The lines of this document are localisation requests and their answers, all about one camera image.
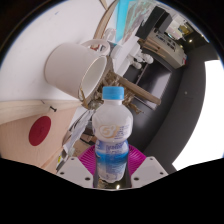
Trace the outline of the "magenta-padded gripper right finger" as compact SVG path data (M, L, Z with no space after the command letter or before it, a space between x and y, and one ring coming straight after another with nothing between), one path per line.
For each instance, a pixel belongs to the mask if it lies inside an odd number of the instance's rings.
M134 146L129 146L127 168L132 188L143 187L168 175L155 157L146 157Z

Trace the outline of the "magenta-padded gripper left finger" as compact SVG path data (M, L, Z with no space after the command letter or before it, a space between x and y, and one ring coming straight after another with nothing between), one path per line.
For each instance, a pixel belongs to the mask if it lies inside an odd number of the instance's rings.
M57 172L57 176L84 188L94 187L96 172L95 146L78 157L70 157Z

